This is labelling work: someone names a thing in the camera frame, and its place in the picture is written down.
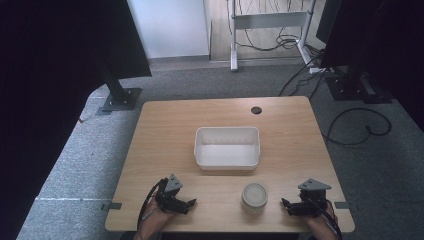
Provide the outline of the white desk frame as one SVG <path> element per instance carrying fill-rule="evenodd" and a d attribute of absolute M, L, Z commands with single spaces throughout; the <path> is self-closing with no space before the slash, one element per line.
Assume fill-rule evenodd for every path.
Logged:
<path fill-rule="evenodd" d="M 301 32 L 299 38 L 295 40 L 296 48 L 308 69 L 317 67 L 314 65 L 314 60 L 307 52 L 306 47 L 306 39 L 313 19 L 316 0 L 310 0 L 309 8 L 306 11 L 262 13 L 253 15 L 238 15 L 236 13 L 236 0 L 230 1 L 231 7 L 229 8 L 228 13 L 229 29 L 231 30 L 232 35 L 230 51 L 230 70 L 232 72 L 238 71 L 237 49 L 239 44 L 237 43 L 237 31 L 247 29 L 284 29 L 287 27 L 299 27 Z"/>

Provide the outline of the person's right hand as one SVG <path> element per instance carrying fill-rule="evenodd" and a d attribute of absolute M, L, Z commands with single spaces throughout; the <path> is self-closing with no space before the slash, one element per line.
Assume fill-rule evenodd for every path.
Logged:
<path fill-rule="evenodd" d="M 332 229 L 330 221 L 324 214 L 318 217 L 303 217 L 302 221 L 317 240 L 339 240 L 336 231 Z"/>

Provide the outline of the dark monitor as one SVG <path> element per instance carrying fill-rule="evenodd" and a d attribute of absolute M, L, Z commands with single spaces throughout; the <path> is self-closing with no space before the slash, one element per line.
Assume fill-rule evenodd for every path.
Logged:
<path fill-rule="evenodd" d="M 323 43 L 327 43 L 332 27 L 342 0 L 326 0 L 321 19 L 317 28 L 316 37 Z"/>

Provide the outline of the white power strip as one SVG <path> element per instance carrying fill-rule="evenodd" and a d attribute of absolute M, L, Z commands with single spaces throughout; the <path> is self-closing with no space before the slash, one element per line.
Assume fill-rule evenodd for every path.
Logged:
<path fill-rule="evenodd" d="M 324 73 L 324 72 L 334 73 L 335 70 L 334 70 L 334 68 L 317 68 L 317 67 L 309 68 L 309 73 L 311 75 L 318 74 L 318 73 Z"/>

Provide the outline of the black curtain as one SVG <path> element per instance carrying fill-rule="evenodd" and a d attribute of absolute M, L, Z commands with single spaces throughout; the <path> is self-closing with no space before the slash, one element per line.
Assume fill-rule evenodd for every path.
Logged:
<path fill-rule="evenodd" d="M 102 68 L 150 73 L 129 0 L 0 0 L 0 240 L 16 240 Z"/>
<path fill-rule="evenodd" d="M 342 0 L 320 66 L 368 72 L 424 131 L 424 0 Z"/>

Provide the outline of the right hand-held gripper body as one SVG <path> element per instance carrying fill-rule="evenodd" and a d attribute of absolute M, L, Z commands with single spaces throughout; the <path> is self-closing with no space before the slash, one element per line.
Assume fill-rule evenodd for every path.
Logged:
<path fill-rule="evenodd" d="M 326 191 L 331 189 L 330 185 L 322 183 L 315 179 L 308 179 L 301 183 L 298 188 L 300 189 L 299 203 L 291 203 L 289 209 L 293 209 L 296 216 L 319 216 L 324 210 L 327 209 L 327 196 Z"/>

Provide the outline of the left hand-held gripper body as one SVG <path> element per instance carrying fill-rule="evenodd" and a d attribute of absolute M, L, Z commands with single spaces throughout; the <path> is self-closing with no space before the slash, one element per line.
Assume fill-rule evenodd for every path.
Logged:
<path fill-rule="evenodd" d="M 177 193 L 182 188 L 182 183 L 171 174 L 168 178 L 161 179 L 155 201 L 162 211 L 171 211 L 182 214 L 183 208 L 188 206 L 187 202 L 176 198 Z"/>

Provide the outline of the white plastic bin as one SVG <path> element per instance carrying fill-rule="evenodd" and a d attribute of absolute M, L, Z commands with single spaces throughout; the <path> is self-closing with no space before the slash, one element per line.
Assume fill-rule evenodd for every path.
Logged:
<path fill-rule="evenodd" d="M 260 154 L 256 127 L 201 127 L 196 131 L 194 158 L 202 170 L 254 170 Z"/>

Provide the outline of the black metal stand with base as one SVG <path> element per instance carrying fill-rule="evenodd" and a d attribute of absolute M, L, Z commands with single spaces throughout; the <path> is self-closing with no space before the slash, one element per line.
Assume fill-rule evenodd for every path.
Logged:
<path fill-rule="evenodd" d="M 368 72 L 347 68 L 336 69 L 337 76 L 325 79 L 330 93 L 336 101 L 363 101 L 366 104 L 391 103 L 393 95 Z"/>
<path fill-rule="evenodd" d="M 142 92 L 141 88 L 124 88 L 118 79 L 114 78 L 102 61 L 96 62 L 96 68 L 109 89 L 109 95 L 101 107 L 101 112 L 129 111 L 135 108 L 135 104 Z"/>

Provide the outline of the person's left hand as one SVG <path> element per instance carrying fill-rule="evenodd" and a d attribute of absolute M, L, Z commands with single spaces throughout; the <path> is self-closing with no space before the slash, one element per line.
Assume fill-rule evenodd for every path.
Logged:
<path fill-rule="evenodd" d="M 141 221 L 133 240 L 149 240 L 175 217 L 174 213 L 162 211 L 154 199 L 147 204 L 146 212 L 149 216 Z"/>

